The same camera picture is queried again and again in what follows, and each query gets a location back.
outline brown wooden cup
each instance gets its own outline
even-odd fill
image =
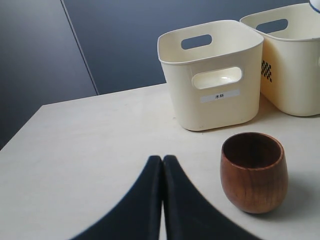
[[[287,194],[283,146],[259,132],[233,135],[222,146],[220,177],[226,197],[236,207],[252,214],[267,213]]]

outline basket label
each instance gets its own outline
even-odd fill
[[[202,96],[201,103],[207,103],[207,102],[212,102],[212,101],[216,101],[216,100],[236,97],[239,95],[240,95],[239,89],[232,90],[232,91],[225,91],[225,92],[216,93],[216,94],[212,94],[212,95]]]

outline storage basket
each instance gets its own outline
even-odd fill
[[[259,30],[283,20],[284,29]],[[320,14],[302,3],[251,14],[240,22],[264,37],[261,93],[284,113],[320,114]]]
[[[182,42],[211,37],[184,49]],[[176,119],[188,130],[241,124],[259,110],[264,38],[234,20],[174,30],[158,38],[158,58]]]

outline white table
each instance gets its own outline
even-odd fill
[[[0,151],[0,239],[73,237],[118,203],[150,155],[167,154],[218,210],[257,236],[319,239],[319,130],[320,118],[286,115],[261,97],[252,121],[191,132],[177,123],[166,84],[42,106]],[[264,216],[235,208],[220,183],[223,142],[247,131],[277,138],[287,157],[287,198]]]

